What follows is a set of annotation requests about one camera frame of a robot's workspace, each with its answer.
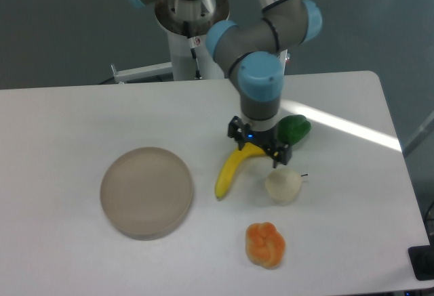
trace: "white pear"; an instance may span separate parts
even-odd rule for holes
[[[272,171],[265,179],[265,188],[271,198],[278,201],[293,201],[300,192],[302,177],[287,167]]]

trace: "black cable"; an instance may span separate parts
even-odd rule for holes
[[[112,80],[114,80],[115,78],[114,77],[111,77],[111,78],[109,78],[109,79],[106,79],[105,81],[102,81],[101,83],[99,83],[98,85],[105,85],[105,84],[107,84],[109,81],[112,81]]]
[[[190,23],[188,23],[187,21],[184,21],[182,23],[182,25],[184,27],[184,32],[187,35],[187,39],[191,39],[193,37],[193,33],[191,32]],[[199,62],[197,61],[197,55],[196,55],[195,48],[194,47],[190,48],[190,52],[191,52],[191,56],[193,57],[193,59],[196,62],[196,75],[195,75],[195,78],[196,79],[202,79],[201,71],[199,69]]]
[[[280,51],[280,40],[279,40],[279,33],[277,32],[276,26],[274,26],[274,24],[267,18],[263,18],[262,20],[264,22],[266,22],[267,25],[269,26],[269,28],[273,34],[274,42],[276,44],[276,52],[279,52]]]

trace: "white table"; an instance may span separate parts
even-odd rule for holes
[[[282,96],[396,143],[371,72],[287,77]],[[316,296],[434,285],[410,265],[408,247],[428,240],[399,151],[313,122],[289,164],[309,174],[291,205],[273,204],[264,189],[268,158],[245,163],[218,202],[236,114],[226,80],[0,91],[0,295]],[[195,183],[186,219],[152,241],[116,231],[99,200],[109,165],[143,146],[176,153]],[[287,243],[271,271],[244,251],[245,229],[264,221]]]

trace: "round plate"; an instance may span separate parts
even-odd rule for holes
[[[110,222],[133,238],[157,238],[184,217],[193,196],[185,163],[161,148],[132,150],[119,157],[101,183],[101,205]]]

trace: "metal rod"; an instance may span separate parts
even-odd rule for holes
[[[153,64],[152,66],[145,66],[140,68],[116,71],[115,65],[111,65],[113,75],[116,83],[120,81],[133,81],[136,79],[143,79],[147,77],[164,75],[172,73],[172,63],[166,62],[164,64]]]

